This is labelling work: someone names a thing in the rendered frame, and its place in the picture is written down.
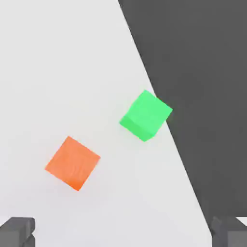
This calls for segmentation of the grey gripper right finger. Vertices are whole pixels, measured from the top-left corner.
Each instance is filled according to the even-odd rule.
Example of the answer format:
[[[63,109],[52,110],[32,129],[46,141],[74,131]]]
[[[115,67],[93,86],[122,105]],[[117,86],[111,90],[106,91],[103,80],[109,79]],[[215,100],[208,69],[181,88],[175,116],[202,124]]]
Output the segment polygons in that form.
[[[236,217],[213,217],[212,247],[247,247],[247,226]]]

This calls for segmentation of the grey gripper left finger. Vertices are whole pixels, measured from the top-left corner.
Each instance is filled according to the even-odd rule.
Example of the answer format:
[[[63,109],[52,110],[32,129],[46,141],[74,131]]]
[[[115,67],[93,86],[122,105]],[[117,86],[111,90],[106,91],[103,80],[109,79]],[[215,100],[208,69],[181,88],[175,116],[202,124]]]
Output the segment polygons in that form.
[[[36,247],[35,219],[11,217],[0,226],[0,247]]]

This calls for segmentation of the small red cube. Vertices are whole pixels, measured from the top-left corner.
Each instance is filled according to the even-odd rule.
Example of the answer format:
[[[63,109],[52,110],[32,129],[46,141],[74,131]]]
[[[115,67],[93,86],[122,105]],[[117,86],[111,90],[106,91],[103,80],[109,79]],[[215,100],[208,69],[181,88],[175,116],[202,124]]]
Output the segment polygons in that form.
[[[79,191],[99,160],[99,155],[68,136],[45,170]]]

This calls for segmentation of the small green cube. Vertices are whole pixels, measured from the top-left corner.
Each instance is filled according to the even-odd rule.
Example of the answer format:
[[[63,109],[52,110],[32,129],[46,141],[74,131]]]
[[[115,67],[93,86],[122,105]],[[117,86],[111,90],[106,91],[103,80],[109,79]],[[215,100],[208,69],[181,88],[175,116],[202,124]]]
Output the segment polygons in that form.
[[[120,125],[142,141],[153,138],[173,111],[147,90],[133,102],[121,118]]]

